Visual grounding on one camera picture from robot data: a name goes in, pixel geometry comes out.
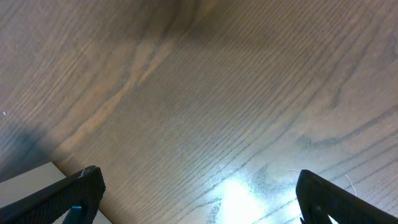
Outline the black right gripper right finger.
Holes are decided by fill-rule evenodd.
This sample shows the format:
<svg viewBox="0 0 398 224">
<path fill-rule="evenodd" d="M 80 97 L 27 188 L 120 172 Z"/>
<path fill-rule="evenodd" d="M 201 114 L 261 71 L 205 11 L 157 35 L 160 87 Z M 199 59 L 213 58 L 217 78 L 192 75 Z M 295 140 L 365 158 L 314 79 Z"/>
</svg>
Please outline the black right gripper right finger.
<svg viewBox="0 0 398 224">
<path fill-rule="evenodd" d="M 309 170 L 301 170 L 296 196 L 304 224 L 397 224 L 397 218 Z"/>
</svg>

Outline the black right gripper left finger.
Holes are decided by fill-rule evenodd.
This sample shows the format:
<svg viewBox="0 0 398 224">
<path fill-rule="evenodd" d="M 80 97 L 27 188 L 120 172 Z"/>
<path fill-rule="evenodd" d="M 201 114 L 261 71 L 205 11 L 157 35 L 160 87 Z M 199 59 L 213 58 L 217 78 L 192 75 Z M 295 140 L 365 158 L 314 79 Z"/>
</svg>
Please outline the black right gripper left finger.
<svg viewBox="0 0 398 224">
<path fill-rule="evenodd" d="M 101 169 L 87 168 L 1 209 L 1 223 L 92 224 L 106 186 Z"/>
</svg>

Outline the white cardboard box container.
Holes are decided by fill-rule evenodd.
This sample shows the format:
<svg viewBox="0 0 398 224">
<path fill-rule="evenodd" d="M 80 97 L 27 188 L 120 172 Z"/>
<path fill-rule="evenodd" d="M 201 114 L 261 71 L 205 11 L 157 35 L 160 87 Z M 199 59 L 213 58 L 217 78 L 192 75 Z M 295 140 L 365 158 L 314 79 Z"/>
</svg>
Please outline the white cardboard box container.
<svg viewBox="0 0 398 224">
<path fill-rule="evenodd" d="M 17 177 L 13 177 L 1 183 L 1 209 L 18 200 L 21 200 L 31 194 L 34 194 L 49 185 L 52 185 L 64 178 L 65 176 L 55 165 L 51 162 L 40 167 L 25 172 Z M 64 223 L 66 214 L 63 214 L 57 219 L 55 224 Z M 93 224 L 102 224 L 111 222 L 99 211 L 95 216 Z"/>
</svg>

